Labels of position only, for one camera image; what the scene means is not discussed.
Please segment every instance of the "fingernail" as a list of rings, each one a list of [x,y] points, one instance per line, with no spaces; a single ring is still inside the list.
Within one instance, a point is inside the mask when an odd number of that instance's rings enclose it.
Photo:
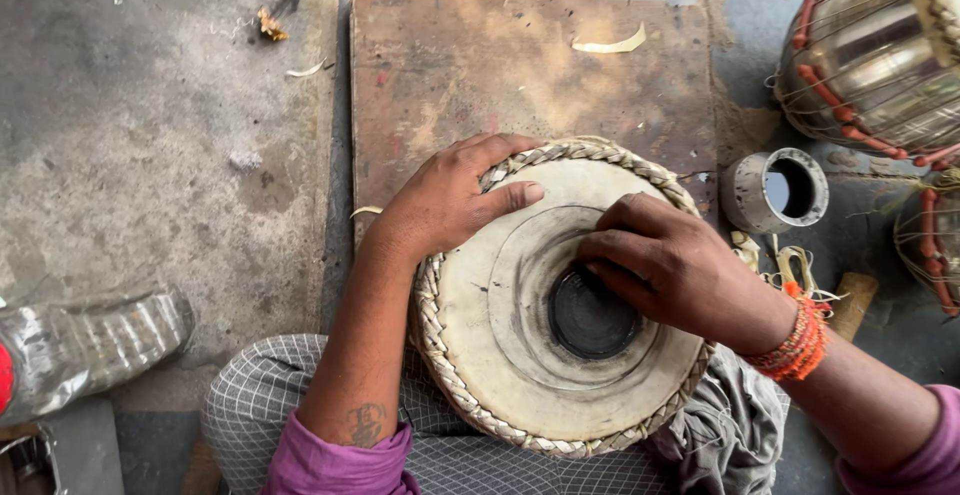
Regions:
[[[527,186],[523,188],[523,196],[526,197],[528,205],[543,199],[545,194],[544,187],[539,183],[527,183]]]

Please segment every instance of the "purple sleeve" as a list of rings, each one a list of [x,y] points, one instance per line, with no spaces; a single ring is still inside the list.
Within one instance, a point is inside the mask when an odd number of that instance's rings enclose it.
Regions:
[[[421,495],[414,476],[403,470],[412,446],[410,426],[402,422],[372,448],[330,444],[308,431],[294,409],[260,495]]]
[[[942,384],[927,388],[940,400],[940,423],[930,440],[889,476],[862,476],[841,459],[840,478],[852,495],[960,493],[960,389]]]

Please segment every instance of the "concrete floor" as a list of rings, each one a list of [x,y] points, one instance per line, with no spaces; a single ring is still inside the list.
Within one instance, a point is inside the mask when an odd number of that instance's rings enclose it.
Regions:
[[[330,3],[301,1],[282,46],[243,26],[280,1],[0,0],[17,35],[0,78],[0,295],[169,276],[200,312],[190,354],[111,396],[130,493],[177,490],[206,381],[256,338],[329,328],[353,260],[351,0],[337,13],[332,94],[330,78],[282,77],[330,55],[332,31],[314,32],[324,17],[332,28]],[[894,215],[876,211],[921,171],[799,135],[762,84],[801,0],[667,1],[709,16],[719,165],[791,145],[827,172],[827,216],[780,245],[815,254],[823,289],[845,271],[876,276],[855,342],[921,383],[960,384],[960,325],[942,325],[893,250]],[[264,170],[231,169],[234,150],[260,151]],[[842,492],[833,458],[792,410],[774,492]]]

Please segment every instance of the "checkered pants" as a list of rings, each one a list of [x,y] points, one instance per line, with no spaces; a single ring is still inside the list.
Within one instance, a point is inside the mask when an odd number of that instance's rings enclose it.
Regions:
[[[235,494],[264,485],[287,415],[304,399],[327,344],[298,333],[258,341],[223,368],[201,415],[203,435]],[[633,445],[588,459],[546,457],[481,434],[434,385],[416,352],[403,357],[399,418],[413,428],[407,470],[429,494],[668,494],[674,467]]]

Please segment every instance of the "tattoo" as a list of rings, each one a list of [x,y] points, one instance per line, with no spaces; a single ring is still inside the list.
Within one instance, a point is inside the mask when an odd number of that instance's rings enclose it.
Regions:
[[[387,416],[387,411],[380,403],[363,403],[347,414],[351,423],[356,427],[350,430],[350,443],[360,448],[371,448],[377,444],[377,437],[383,428],[380,421]]]

